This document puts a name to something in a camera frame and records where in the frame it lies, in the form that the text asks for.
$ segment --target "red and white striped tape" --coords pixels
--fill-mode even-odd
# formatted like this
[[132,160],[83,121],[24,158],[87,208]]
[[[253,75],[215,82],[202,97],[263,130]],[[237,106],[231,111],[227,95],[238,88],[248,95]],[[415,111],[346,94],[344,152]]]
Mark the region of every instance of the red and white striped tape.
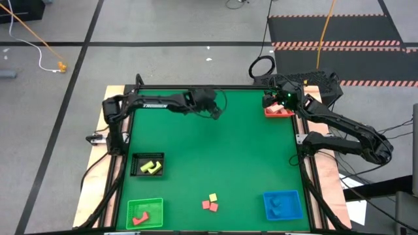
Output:
[[[272,42],[273,46],[319,46],[319,41]],[[323,41],[321,46],[400,46],[398,40]]]
[[[301,17],[327,17],[326,14],[318,15],[271,15],[269,18],[301,18]],[[384,14],[334,14],[331,17],[359,17],[359,16],[386,16]]]
[[[315,46],[278,46],[275,47],[275,51],[280,50],[300,50],[300,51],[318,51],[318,47]],[[405,52],[412,53],[417,52],[417,49],[401,49],[396,48],[382,48],[382,47],[322,47],[322,51],[333,51],[333,52]]]
[[418,81],[342,80],[341,86],[418,87]]

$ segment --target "red block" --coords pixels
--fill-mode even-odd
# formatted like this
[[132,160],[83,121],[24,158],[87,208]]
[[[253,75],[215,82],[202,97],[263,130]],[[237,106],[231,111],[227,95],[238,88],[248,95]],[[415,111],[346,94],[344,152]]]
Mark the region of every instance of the red block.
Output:
[[142,214],[142,218],[137,219],[136,217],[134,217],[132,218],[132,222],[134,225],[140,225],[141,223],[148,220],[149,218],[150,216],[148,216],[148,212],[144,211],[144,213]]
[[217,204],[216,203],[211,203],[209,210],[213,211],[213,212],[217,212]]
[[202,202],[203,209],[209,209],[210,202],[208,200]]

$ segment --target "green mat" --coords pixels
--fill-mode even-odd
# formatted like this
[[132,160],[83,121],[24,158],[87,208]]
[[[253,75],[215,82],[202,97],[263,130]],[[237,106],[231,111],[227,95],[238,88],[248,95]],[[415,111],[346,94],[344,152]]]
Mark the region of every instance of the green mat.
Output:
[[[170,95],[179,91],[141,91]],[[309,231],[304,191],[297,166],[290,118],[265,118],[261,90],[230,90],[227,111],[214,121],[195,114],[140,109],[135,113],[127,170],[116,228],[126,229],[127,202],[164,199],[159,230]],[[223,96],[218,93],[218,106]],[[129,175],[133,153],[164,152],[162,177]],[[297,190],[304,218],[267,221],[263,193]],[[216,193],[216,213],[202,201]]]

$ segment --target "white paper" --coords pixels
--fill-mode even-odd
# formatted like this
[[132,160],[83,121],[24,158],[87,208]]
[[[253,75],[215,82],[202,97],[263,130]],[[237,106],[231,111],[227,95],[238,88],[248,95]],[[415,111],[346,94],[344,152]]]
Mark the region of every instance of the white paper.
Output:
[[[346,178],[343,181],[350,187],[357,187],[357,186],[363,185],[362,183],[359,183],[350,178]],[[347,189],[347,186],[345,186],[342,182],[341,182],[341,186],[343,189]],[[350,219],[364,226],[364,223],[366,221],[367,202],[365,200],[360,200],[360,201],[346,202],[346,204],[347,204],[347,209],[348,209],[348,216],[350,217]]]

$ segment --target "black tray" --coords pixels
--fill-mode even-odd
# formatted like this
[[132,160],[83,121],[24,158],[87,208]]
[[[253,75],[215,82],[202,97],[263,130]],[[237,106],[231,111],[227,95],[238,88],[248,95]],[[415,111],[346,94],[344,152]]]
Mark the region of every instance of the black tray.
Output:
[[[140,168],[149,161],[154,164],[159,161],[163,167],[155,174],[150,174],[148,171],[143,173]],[[131,176],[162,176],[163,171],[164,153],[134,153],[132,155]]]

